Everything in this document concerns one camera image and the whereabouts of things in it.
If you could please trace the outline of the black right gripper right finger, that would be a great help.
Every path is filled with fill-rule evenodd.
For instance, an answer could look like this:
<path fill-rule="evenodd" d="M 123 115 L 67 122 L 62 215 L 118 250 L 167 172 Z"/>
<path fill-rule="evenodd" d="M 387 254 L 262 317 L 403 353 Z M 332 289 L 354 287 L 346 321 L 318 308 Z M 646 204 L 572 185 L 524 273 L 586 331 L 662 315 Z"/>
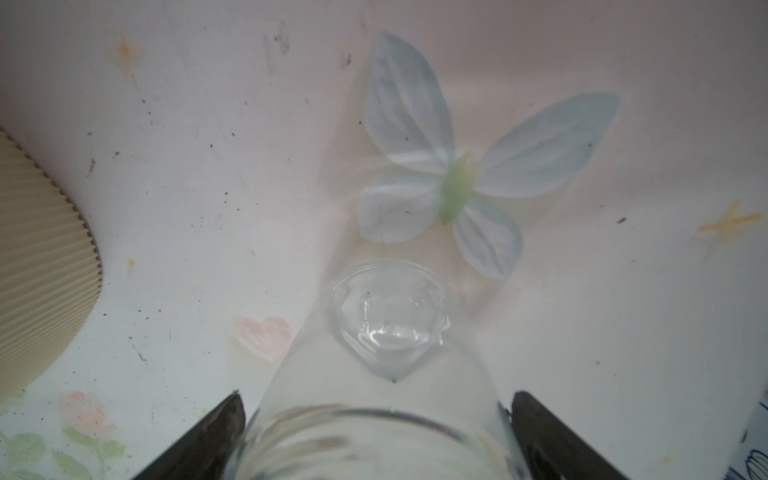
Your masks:
<path fill-rule="evenodd" d="M 628 479 L 530 392 L 514 394 L 509 420 L 533 479 Z"/>

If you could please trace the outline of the glass jar with tea leaves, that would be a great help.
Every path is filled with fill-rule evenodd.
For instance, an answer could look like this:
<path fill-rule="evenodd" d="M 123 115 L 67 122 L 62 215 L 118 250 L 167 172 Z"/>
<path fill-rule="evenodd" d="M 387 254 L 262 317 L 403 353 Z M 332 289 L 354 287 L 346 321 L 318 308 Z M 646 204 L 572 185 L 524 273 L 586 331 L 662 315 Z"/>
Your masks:
<path fill-rule="evenodd" d="M 241 439 L 227 479 L 526 479 L 458 295 L 401 260 L 326 287 Z"/>

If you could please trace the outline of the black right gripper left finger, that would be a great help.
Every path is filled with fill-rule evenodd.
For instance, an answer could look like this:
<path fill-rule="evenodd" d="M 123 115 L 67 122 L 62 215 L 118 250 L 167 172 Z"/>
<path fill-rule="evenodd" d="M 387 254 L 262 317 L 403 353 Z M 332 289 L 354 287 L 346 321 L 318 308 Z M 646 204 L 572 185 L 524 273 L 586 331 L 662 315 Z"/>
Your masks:
<path fill-rule="evenodd" d="M 135 479 L 220 479 L 245 426 L 244 405 L 240 394 L 235 391 L 137 474 Z"/>

